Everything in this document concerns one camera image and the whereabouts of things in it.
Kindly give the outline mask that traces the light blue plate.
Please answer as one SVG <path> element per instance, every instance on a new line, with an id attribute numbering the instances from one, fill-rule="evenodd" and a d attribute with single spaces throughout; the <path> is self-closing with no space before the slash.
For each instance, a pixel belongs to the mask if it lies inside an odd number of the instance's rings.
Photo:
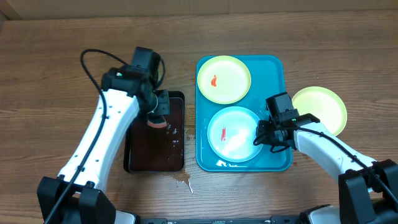
<path id="1" fill-rule="evenodd" d="M 258 115 L 247 108 L 229 106 L 217 112 L 207 130 L 208 142 L 220 158 L 229 162 L 246 162 L 262 149 L 253 144 Z"/>

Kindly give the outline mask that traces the yellow-green plate bottom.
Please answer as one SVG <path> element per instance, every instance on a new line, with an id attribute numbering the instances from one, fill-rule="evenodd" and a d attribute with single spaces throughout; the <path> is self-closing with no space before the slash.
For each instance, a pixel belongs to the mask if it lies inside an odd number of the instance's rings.
<path id="1" fill-rule="evenodd" d="M 310 86 L 298 91 L 292 103 L 300 115 L 310 113 L 317 117 L 334 136 L 345 128 L 348 112 L 343 100 L 333 91 Z"/>

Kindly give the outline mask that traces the yellow-green plate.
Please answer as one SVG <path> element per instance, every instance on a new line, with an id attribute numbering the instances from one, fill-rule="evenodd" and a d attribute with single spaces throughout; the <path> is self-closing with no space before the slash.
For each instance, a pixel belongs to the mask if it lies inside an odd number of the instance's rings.
<path id="1" fill-rule="evenodd" d="M 251 73 L 236 57 L 215 56 L 199 68 L 197 85 L 208 100 L 228 105 L 243 99 L 248 93 Z"/>
<path id="2" fill-rule="evenodd" d="M 310 86 L 298 91 L 292 103 L 300 115 L 310 113 L 317 117 L 334 136 L 345 128 L 348 112 L 343 100 L 333 91 Z"/>

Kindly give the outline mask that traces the yellow-green plate top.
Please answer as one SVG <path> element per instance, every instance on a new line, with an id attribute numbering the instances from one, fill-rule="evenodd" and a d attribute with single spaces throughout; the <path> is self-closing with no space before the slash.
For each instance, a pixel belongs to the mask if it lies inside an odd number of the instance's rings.
<path id="1" fill-rule="evenodd" d="M 236 57 L 215 56 L 199 68 L 197 85 L 208 100 L 228 105 L 243 99 L 248 93 L 251 73 Z"/>

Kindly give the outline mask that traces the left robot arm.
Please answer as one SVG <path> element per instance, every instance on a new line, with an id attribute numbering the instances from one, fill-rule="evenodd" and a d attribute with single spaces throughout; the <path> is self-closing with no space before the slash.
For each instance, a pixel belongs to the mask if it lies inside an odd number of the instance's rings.
<path id="1" fill-rule="evenodd" d="M 161 56 L 136 47 L 131 63 L 110 68 L 95 83 L 99 98 L 76 151 L 56 178 L 43 177 L 37 197 L 45 224 L 138 223 L 137 215 L 117 210 L 105 196 L 109 172 L 121 141 L 135 118 L 153 128 L 166 125 L 169 94 L 159 87 Z"/>

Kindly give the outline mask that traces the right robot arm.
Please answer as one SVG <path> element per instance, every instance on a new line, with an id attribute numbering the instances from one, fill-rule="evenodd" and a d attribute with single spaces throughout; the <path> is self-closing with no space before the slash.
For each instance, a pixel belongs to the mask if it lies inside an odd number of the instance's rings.
<path id="1" fill-rule="evenodd" d="M 271 152 L 298 150 L 338 182 L 339 206 L 322 205 L 298 215 L 296 223 L 397 223 L 397 164 L 365 156 L 330 133 L 314 115 L 300 115 L 288 93 L 266 100 L 267 120 L 260 120 L 255 146 Z"/>

